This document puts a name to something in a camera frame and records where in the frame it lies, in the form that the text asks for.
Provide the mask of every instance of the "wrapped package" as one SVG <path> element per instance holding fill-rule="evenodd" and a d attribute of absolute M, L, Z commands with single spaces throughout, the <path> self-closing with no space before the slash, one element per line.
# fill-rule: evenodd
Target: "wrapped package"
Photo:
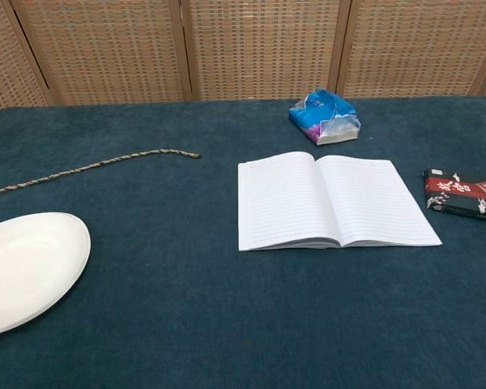
<path fill-rule="evenodd" d="M 317 145 L 358 138 L 360 120 L 342 97 L 317 89 L 290 108 L 292 120 Z"/>

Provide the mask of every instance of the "dark green tablecloth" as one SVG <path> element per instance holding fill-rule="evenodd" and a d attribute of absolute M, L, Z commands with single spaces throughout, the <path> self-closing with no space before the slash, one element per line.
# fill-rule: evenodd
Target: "dark green tablecloth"
<path fill-rule="evenodd" d="M 92 252 L 73 289 L 0 335 L 0 387 L 486 387 L 486 222 L 424 210 L 443 246 L 237 251 L 237 163 L 295 150 L 486 175 L 486 98 L 354 100 L 360 139 L 315 147 L 292 101 L 0 112 L 0 221 L 69 212 Z"/>

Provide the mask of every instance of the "twine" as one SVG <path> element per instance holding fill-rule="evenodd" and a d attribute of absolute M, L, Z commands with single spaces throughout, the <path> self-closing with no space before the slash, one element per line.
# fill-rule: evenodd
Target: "twine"
<path fill-rule="evenodd" d="M 9 185 L 4 188 L 1 188 L 0 193 L 5 193 L 11 190 L 17 190 L 21 188 L 27 188 L 28 186 L 41 184 L 42 182 L 52 181 L 55 180 L 56 178 L 68 176 L 70 174 L 81 173 L 84 172 L 85 170 L 99 168 L 100 166 L 104 166 L 104 165 L 114 164 L 116 162 L 121 162 L 122 160 L 130 160 L 132 158 L 138 158 L 140 156 L 150 156 L 152 154 L 178 154 L 180 156 L 189 156 L 191 158 L 199 158 L 201 156 L 196 152 L 184 152 L 182 150 L 174 150 L 172 148 L 159 148 L 156 150 L 150 150 L 148 152 L 134 152 L 133 154 L 129 154 L 126 156 L 117 156 L 115 158 L 112 158 L 111 160 L 102 160 L 100 162 L 96 162 L 95 164 L 82 166 L 77 169 L 66 170 L 64 172 L 50 174 L 49 176 L 37 178 L 36 180 L 22 182 L 21 184 Z"/>

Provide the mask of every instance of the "notebook page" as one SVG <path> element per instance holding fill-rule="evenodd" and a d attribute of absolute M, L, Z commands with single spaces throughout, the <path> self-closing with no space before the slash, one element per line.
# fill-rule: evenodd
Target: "notebook page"
<path fill-rule="evenodd" d="M 240 250 L 316 237 L 338 229 L 313 157 L 289 152 L 238 165 Z"/>
<path fill-rule="evenodd" d="M 316 165 L 326 183 L 342 245 L 441 244 L 389 160 L 325 156 Z"/>

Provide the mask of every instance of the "book cover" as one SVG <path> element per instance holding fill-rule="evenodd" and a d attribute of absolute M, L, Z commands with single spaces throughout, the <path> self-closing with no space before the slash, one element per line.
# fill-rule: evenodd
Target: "book cover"
<path fill-rule="evenodd" d="M 486 220 L 486 177 L 427 168 L 427 208 Z"/>

